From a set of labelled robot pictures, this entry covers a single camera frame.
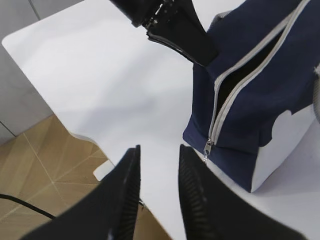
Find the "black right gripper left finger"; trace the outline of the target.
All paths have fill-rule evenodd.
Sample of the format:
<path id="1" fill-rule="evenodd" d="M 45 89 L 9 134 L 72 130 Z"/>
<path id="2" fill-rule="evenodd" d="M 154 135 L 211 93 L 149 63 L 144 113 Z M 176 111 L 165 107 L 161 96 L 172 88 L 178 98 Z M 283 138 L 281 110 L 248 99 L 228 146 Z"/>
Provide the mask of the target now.
<path id="1" fill-rule="evenodd" d="M 129 148 L 87 196 L 24 240 L 131 240 L 141 187 L 141 147 Z"/>

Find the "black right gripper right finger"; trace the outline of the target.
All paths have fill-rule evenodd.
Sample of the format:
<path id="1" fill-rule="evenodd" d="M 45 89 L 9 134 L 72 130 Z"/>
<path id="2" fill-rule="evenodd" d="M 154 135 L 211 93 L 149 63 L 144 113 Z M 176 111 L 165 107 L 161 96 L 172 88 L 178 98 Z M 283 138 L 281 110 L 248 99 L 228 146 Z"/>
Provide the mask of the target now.
<path id="1" fill-rule="evenodd" d="M 188 240 L 304 240 L 232 192 L 192 147 L 180 145 L 178 192 Z"/>

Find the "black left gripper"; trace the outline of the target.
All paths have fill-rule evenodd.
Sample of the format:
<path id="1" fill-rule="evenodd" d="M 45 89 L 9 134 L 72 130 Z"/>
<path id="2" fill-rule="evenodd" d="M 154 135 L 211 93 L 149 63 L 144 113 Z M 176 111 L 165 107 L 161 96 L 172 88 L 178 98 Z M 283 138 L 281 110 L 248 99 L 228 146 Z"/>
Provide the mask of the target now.
<path id="1" fill-rule="evenodd" d="M 206 67 L 218 55 L 191 0 L 111 0 L 134 27 L 147 28 L 148 39 Z"/>

